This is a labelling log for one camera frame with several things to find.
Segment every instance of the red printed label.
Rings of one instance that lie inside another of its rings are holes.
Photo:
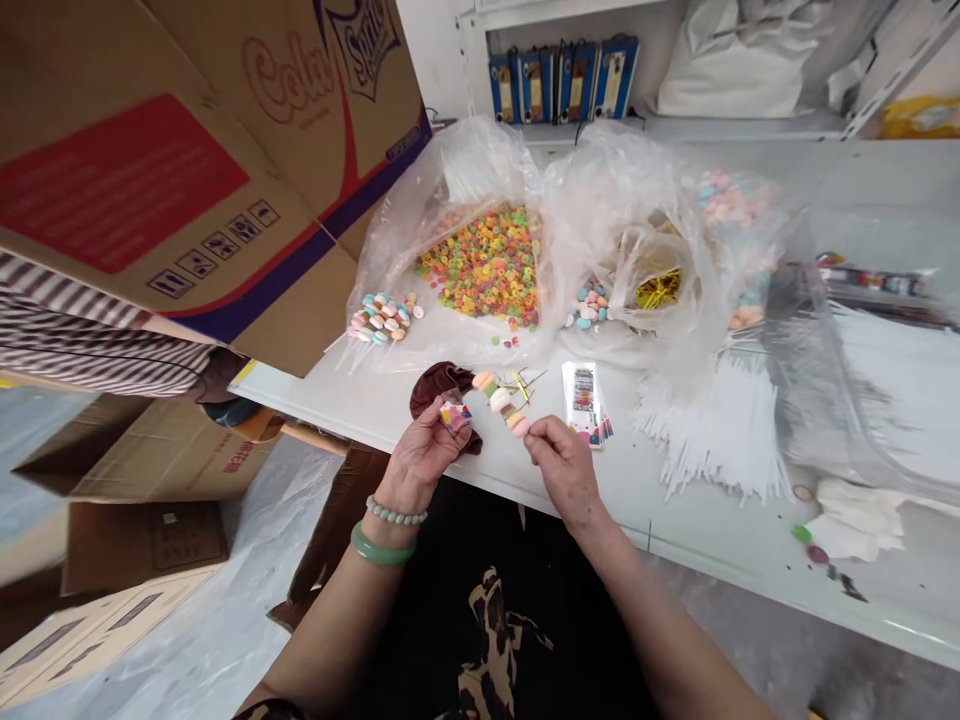
[[[0,168],[0,222],[113,274],[249,180],[162,95]]]

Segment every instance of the hand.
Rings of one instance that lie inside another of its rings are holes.
[[[404,514],[426,510],[440,476],[470,440],[469,425],[456,435],[446,428],[440,420],[441,405],[443,398],[438,396],[397,443],[375,494],[385,507]]]
[[[575,538],[610,520],[600,499],[590,447],[556,415],[541,418],[523,438],[567,530]]]

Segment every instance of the sleeve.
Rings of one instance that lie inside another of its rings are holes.
[[[136,330],[150,317],[146,310],[95,290],[53,270],[0,251],[0,285],[53,312]]]

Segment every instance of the plastic sheet floor covering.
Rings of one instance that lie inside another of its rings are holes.
[[[92,395],[20,388],[0,392],[0,541],[60,500],[8,470]],[[282,438],[242,503],[230,561],[113,666],[2,714],[3,720],[228,719],[288,635],[266,618],[290,577],[341,459]],[[664,560],[674,592],[776,715],[831,720],[953,718],[960,674]],[[451,669],[455,678],[455,668]]]

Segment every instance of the striped shirt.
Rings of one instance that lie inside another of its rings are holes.
[[[149,317],[0,251],[0,367],[116,395],[180,395],[216,346],[141,330]]]

